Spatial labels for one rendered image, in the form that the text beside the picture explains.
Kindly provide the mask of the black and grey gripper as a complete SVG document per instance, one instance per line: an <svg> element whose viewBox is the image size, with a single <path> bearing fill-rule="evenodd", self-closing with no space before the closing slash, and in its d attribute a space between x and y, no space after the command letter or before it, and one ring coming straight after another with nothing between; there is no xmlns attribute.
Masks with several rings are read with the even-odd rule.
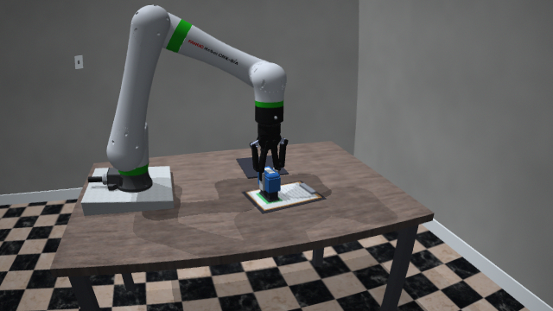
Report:
<svg viewBox="0 0 553 311"><path fill-rule="evenodd" d="M251 152L252 152L252 162L253 169L258 172L259 178L259 188L262 191L265 191L265 163L268 150L271 150L272 160L273 160L273 170L277 173L284 167L285 164L285 155L286 155L286 146L288 140L281 138L281 124L275 125L263 125L257 124L257 141L250 143ZM279 135L278 135L279 134ZM278 159L278 149L277 145L280 143L279 149L279 159ZM260 159L258 161L258 145L261 146Z"/></svg>

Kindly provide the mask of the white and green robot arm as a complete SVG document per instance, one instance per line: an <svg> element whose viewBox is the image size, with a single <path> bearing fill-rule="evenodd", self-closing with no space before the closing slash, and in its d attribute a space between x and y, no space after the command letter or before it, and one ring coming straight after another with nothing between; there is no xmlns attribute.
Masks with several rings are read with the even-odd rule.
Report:
<svg viewBox="0 0 553 311"><path fill-rule="evenodd" d="M162 48L203 61L253 87L257 123L275 125L283 121L287 77L280 66L226 45L160 6L148 5L133 16L130 25L124 76L107 145L107 157L114 168L108 168L102 176L88 177L88 182L103 182L109 191L126 193L152 187L145 123Z"/></svg>

